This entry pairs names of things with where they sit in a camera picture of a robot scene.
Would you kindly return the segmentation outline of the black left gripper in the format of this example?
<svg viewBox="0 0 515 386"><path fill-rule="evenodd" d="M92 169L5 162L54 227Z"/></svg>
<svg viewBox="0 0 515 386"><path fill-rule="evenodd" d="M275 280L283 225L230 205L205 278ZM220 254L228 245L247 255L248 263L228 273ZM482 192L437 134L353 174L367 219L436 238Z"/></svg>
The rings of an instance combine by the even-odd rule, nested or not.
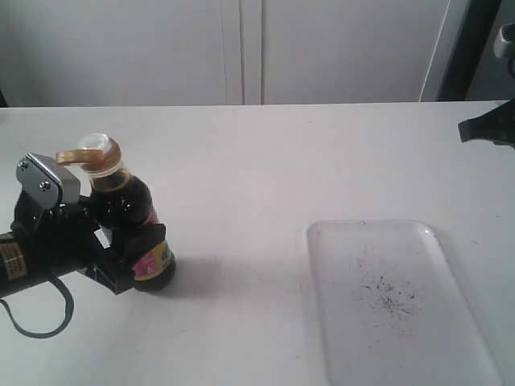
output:
<svg viewBox="0 0 515 386"><path fill-rule="evenodd" d="M90 196L80 195L77 204L45 211L38 219L30 217L26 203L20 194L11 223L26 268L11 280L13 294L72 272L122 294L134 287L134 275L157 277L164 270L164 224L115 229L105 248L96 235L100 223Z"/></svg>

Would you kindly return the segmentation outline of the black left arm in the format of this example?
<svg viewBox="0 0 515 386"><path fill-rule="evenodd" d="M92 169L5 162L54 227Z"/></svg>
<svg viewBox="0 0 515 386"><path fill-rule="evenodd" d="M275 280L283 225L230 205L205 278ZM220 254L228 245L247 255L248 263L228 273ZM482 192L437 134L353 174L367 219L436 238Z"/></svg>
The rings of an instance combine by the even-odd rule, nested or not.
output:
<svg viewBox="0 0 515 386"><path fill-rule="evenodd" d="M133 267L164 241L166 226L152 224L128 232L116 231L109 247L95 232L90 199L41 208L21 192L10 231L1 235L1 296L78 272L114 294L134 288Z"/></svg>

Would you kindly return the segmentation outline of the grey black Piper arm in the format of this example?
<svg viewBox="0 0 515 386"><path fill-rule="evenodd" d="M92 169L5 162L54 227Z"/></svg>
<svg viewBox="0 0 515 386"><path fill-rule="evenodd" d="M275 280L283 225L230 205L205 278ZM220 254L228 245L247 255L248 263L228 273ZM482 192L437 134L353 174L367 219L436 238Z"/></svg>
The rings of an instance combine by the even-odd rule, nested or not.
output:
<svg viewBox="0 0 515 386"><path fill-rule="evenodd" d="M496 58L507 60L507 72L514 79L514 23L500 27L493 50ZM460 122L458 129L462 143L481 140L514 148L514 99L481 116Z"/></svg>

